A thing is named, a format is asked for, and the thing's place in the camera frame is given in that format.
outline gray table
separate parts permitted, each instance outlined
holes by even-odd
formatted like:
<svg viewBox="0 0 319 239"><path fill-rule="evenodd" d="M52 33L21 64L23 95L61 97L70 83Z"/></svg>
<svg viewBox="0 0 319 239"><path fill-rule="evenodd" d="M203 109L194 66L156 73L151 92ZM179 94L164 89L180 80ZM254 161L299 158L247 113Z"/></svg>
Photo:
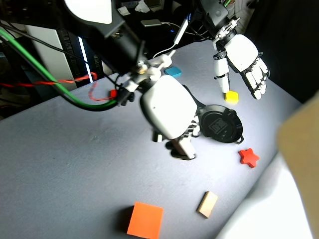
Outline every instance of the gray table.
<svg viewBox="0 0 319 239"><path fill-rule="evenodd" d="M276 153L278 126L300 106L273 82L254 100L239 75L230 72L233 106L213 80L210 42L179 49L178 79L205 104L235 109L245 137L241 145L193 139L198 157L170 157L151 142L151 127L138 101L108 112L80 110L58 97L0 121L0 237L2 239L126 239L132 205L164 208L161 239L213 238ZM89 85L73 91L89 102ZM103 97L111 84L102 79ZM254 169L238 151L253 148ZM219 196L209 219L196 212L204 193Z"/></svg>

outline green cable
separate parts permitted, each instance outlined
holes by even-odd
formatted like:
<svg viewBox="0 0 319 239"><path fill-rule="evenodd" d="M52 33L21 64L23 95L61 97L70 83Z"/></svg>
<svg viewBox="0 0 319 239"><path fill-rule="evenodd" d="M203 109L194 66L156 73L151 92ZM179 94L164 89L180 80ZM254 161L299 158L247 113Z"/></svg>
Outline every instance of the green cable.
<svg viewBox="0 0 319 239"><path fill-rule="evenodd" d="M0 34L3 35L15 48L17 48L39 71L41 71L49 80L56 82L55 85L68 97L70 97L74 102L91 109L100 109L106 106L111 106L116 103L116 100L111 100L105 104L101 105L90 105L80 101L74 95L72 95L63 85L58 84L59 82L42 66L23 46L21 46L16 40L14 40L9 34L0 29Z"/></svg>
<svg viewBox="0 0 319 239"><path fill-rule="evenodd" d="M227 7L230 2L231 2L231 0L228 0L227 3L224 4L224 7Z"/></svg>

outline orange block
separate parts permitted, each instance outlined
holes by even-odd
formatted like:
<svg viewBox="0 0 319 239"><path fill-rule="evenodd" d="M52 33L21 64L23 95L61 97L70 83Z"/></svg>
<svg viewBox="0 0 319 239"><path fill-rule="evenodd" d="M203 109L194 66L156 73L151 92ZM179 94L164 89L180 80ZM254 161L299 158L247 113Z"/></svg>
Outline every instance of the orange block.
<svg viewBox="0 0 319 239"><path fill-rule="evenodd" d="M127 234L147 239L158 239L163 213L163 208L135 202Z"/></svg>

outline star-shaped block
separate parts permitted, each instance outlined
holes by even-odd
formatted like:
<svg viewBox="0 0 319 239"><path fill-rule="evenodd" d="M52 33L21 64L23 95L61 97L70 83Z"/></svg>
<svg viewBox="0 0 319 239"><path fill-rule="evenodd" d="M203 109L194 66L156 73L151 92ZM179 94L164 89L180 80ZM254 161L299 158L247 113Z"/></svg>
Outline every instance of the star-shaped block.
<svg viewBox="0 0 319 239"><path fill-rule="evenodd" d="M259 160L259 156L254 154L254 151L249 148L247 150L240 150L239 154L241 156L240 162L242 164L248 164L249 167L254 168L257 166L257 160Z"/></svg>

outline beige rectangular block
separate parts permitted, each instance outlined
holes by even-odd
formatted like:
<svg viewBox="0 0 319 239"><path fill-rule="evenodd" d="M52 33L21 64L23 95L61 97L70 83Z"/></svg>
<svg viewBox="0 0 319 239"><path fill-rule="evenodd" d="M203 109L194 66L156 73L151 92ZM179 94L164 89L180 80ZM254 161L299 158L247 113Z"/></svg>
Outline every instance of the beige rectangular block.
<svg viewBox="0 0 319 239"><path fill-rule="evenodd" d="M213 208L217 202L218 197L210 191L205 193L197 211L202 213L205 217L209 218Z"/></svg>

